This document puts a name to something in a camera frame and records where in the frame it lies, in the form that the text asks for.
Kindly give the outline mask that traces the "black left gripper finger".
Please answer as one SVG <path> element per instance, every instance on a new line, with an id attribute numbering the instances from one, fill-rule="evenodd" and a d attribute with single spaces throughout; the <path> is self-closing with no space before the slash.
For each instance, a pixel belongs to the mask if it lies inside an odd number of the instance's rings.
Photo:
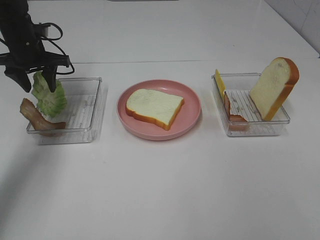
<path id="1" fill-rule="evenodd" d="M 57 69 L 58 69 L 57 65 L 43 65 L 41 67 L 41 71 L 42 71 L 41 74 L 44 77 L 51 93 L 53 93 L 57 88 L 57 84 L 56 84 Z"/>
<path id="2" fill-rule="evenodd" d="M 26 93 L 31 91 L 31 82 L 24 69 L 6 66 L 4 74 L 14 80 Z"/>

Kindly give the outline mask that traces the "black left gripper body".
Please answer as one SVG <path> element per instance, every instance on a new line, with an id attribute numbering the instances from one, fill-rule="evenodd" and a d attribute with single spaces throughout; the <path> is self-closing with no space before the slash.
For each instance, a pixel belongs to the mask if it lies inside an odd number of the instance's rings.
<path id="1" fill-rule="evenodd" d="M 29 5 L 26 0 L 2 0 L 0 2 L 0 32 L 3 44 L 9 50 L 0 55 L 0 64 L 11 68 L 34 72 L 40 69 L 58 66 L 69 67 L 70 58 L 62 53 L 45 50 L 43 40 L 46 28 L 52 23 L 34 24 L 29 15 Z"/>

